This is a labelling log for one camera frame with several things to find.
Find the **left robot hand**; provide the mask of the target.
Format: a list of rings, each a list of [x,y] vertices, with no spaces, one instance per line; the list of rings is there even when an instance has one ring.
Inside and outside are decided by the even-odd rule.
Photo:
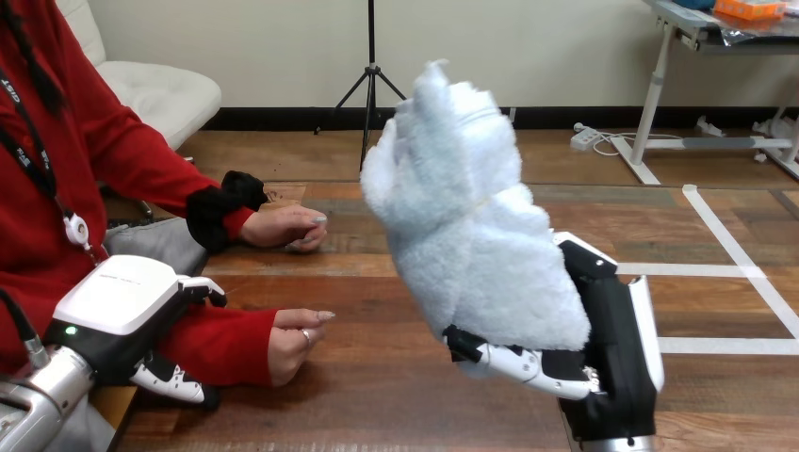
[[[215,410],[218,390],[155,350],[190,306],[206,303],[227,304],[212,280],[180,275],[155,259],[115,255],[58,302],[44,342],[55,351],[79,355],[98,385],[132,383]]]

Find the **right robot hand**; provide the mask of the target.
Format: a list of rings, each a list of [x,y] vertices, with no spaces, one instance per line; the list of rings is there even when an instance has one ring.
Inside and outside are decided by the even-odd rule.
[[[568,232],[554,241],[591,323],[584,349],[492,345],[449,326],[443,338],[451,358],[480,376],[556,396],[573,451],[652,451],[664,368],[647,278],[624,284],[608,254]]]

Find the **person's hand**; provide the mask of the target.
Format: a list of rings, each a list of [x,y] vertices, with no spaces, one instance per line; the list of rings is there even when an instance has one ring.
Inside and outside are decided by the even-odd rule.
[[[253,213],[243,223],[239,236],[255,247],[305,253],[319,247],[327,224],[328,218],[321,212],[293,204]]]
[[[313,347],[326,334],[326,325],[336,317],[331,311],[283,309],[275,314],[269,335],[270,385],[287,385],[297,375]]]

